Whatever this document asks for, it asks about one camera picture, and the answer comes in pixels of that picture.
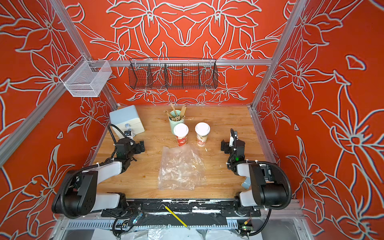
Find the cream milk tea cup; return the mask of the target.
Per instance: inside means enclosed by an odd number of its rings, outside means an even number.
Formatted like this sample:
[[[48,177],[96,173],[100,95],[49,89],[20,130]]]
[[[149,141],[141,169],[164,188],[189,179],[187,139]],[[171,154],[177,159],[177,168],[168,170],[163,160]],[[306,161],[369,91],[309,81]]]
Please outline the cream milk tea cup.
[[[197,144],[199,147],[205,146],[210,131],[211,131],[211,128],[209,124],[204,122],[200,122],[196,124],[195,132],[197,134]]]

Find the red milk tea cup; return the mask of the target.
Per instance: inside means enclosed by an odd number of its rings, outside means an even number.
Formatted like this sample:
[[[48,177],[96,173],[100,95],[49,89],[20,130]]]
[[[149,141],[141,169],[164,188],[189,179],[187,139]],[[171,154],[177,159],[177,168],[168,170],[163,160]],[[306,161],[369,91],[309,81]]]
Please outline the red milk tea cup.
[[[188,133],[189,128],[183,123],[180,123],[174,127],[174,135],[177,138],[178,146],[183,146],[186,144]]]

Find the clear plastic carrier bag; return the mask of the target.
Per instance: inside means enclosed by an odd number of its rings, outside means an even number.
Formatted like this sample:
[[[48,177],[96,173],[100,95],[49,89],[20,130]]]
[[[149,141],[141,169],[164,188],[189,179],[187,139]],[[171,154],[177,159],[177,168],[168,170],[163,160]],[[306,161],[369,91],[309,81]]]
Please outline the clear plastic carrier bag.
[[[163,147],[159,190],[192,191],[206,183],[206,168],[199,149],[190,144]]]

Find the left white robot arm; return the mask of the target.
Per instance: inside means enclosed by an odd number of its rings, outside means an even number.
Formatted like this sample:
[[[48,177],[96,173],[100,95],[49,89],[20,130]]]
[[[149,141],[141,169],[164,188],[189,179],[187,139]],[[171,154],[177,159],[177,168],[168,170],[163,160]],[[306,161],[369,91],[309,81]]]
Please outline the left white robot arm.
[[[92,212],[106,211],[106,215],[117,219],[128,218],[134,207],[127,204],[123,193],[99,194],[100,183],[124,173],[134,155],[145,152],[145,142],[136,143],[130,138],[123,138],[115,143],[113,156],[102,163],[68,171],[52,203],[52,212],[62,214],[69,219],[86,216]]]

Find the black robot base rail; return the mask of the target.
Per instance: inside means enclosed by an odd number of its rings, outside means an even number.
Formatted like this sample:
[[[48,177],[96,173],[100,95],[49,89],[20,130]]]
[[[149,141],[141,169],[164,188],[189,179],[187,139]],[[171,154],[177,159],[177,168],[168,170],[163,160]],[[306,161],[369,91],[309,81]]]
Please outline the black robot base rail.
[[[242,207],[235,199],[128,199],[128,206],[146,214],[167,213],[169,208],[176,214],[216,214],[223,217],[260,217],[255,207]]]

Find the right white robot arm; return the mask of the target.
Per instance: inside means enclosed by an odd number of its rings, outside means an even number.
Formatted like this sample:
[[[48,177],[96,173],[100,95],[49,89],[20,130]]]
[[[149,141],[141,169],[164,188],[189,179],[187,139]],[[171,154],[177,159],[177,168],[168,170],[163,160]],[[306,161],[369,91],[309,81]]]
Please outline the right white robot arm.
[[[227,169],[250,180],[249,189],[236,195],[240,206],[282,210],[291,203],[290,181],[278,165],[247,160],[245,142],[241,140],[222,141],[221,151],[229,155]]]

